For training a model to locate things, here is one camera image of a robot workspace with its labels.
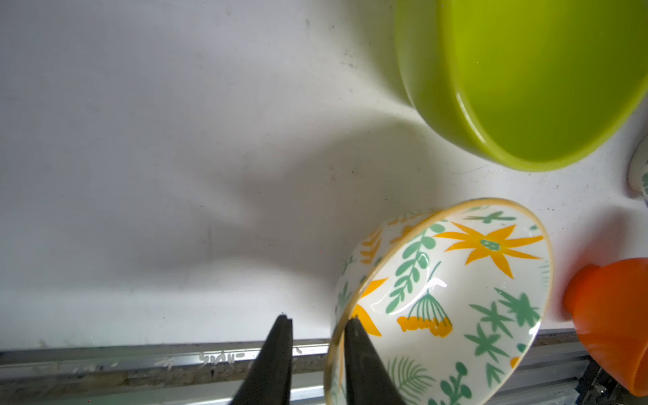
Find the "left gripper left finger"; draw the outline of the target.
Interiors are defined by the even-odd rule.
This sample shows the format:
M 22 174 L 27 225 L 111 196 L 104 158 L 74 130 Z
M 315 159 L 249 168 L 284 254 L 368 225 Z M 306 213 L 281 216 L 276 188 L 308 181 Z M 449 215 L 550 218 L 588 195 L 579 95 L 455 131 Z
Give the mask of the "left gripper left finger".
M 292 364 L 293 323 L 280 315 L 231 405 L 289 404 Z

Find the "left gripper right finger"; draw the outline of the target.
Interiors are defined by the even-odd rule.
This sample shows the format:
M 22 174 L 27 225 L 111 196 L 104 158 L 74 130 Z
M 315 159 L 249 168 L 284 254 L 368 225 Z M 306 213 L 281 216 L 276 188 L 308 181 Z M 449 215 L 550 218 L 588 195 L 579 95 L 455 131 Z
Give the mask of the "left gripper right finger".
M 358 317 L 345 326 L 344 356 L 348 404 L 405 404 Z

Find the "yellow flower bowl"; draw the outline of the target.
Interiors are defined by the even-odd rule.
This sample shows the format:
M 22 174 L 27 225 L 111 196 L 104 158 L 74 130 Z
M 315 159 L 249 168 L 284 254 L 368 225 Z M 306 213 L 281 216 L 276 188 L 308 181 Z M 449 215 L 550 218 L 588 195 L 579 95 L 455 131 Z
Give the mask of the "yellow flower bowl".
M 543 224 L 506 199 L 379 225 L 337 280 L 325 398 L 347 401 L 344 326 L 358 319 L 407 404 L 483 404 L 528 352 L 554 271 Z

